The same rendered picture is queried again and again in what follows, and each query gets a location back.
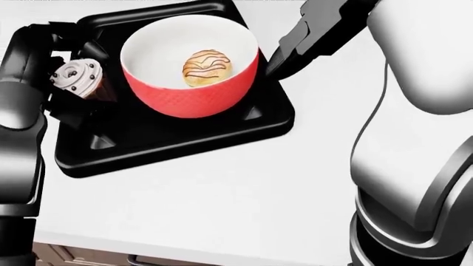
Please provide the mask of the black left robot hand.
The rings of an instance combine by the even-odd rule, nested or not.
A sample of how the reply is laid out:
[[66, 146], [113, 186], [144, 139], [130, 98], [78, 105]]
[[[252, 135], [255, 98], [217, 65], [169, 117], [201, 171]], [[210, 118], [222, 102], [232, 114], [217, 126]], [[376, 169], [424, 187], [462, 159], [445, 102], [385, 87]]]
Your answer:
[[16, 30], [8, 47], [29, 48], [33, 52], [48, 54], [42, 57], [41, 81], [35, 88], [44, 93], [43, 110], [72, 128], [82, 128], [92, 121], [93, 115], [114, 106], [112, 101], [85, 100], [66, 90], [56, 88], [50, 82], [57, 68], [75, 59], [95, 59], [107, 77], [106, 65], [109, 55], [92, 39], [86, 39], [83, 31], [70, 23], [31, 24]]

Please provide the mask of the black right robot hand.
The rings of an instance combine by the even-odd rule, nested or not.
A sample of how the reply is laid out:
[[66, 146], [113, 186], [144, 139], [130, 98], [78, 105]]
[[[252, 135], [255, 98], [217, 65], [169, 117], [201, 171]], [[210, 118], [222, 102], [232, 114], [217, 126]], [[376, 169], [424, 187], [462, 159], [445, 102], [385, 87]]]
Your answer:
[[296, 26], [279, 40], [265, 75], [280, 81], [314, 59], [333, 55], [366, 26], [380, 0], [306, 0]]

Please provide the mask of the cupcake with white frosting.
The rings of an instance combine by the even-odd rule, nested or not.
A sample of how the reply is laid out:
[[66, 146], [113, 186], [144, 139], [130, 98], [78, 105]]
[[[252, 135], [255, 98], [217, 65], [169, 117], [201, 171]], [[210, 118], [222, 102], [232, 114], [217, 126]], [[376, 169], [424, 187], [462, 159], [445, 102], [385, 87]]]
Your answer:
[[101, 64], [95, 59], [69, 61], [51, 74], [50, 82], [85, 100], [117, 101]]

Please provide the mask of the red bowl white inside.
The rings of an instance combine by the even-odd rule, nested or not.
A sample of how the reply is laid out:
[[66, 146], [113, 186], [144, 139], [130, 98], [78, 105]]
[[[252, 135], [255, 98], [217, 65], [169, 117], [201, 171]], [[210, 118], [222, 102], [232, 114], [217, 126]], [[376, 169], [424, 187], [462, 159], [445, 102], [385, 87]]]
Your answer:
[[[203, 50], [225, 55], [231, 75], [191, 88], [184, 81], [184, 64]], [[123, 74], [138, 99], [179, 118], [208, 117], [234, 106], [252, 87], [258, 63], [253, 33], [238, 22], [211, 15], [160, 19], [133, 33], [120, 51]]]

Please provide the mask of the glazed donut with chocolate drizzle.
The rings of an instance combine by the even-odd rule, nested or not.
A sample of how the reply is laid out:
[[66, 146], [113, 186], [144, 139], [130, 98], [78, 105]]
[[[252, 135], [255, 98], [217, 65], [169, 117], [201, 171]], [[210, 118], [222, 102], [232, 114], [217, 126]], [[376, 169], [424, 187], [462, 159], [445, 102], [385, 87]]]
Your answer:
[[182, 75], [190, 87], [207, 86], [229, 78], [232, 62], [218, 50], [201, 50], [183, 64]]

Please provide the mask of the black square tray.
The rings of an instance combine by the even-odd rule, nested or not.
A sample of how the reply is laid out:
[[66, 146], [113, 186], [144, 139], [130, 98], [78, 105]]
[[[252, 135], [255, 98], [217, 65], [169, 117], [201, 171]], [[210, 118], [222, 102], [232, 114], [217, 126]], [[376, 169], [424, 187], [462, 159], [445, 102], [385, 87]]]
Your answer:
[[154, 21], [179, 15], [209, 15], [244, 24], [233, 0], [194, 0], [80, 19], [78, 28], [109, 56], [108, 79], [118, 94], [115, 103], [97, 102], [81, 129], [61, 123], [55, 161], [69, 177], [91, 177], [215, 149], [278, 137], [291, 130], [294, 108], [277, 81], [265, 77], [267, 61], [259, 58], [256, 80], [236, 106], [201, 119], [162, 115], [140, 101], [119, 64], [124, 41]]

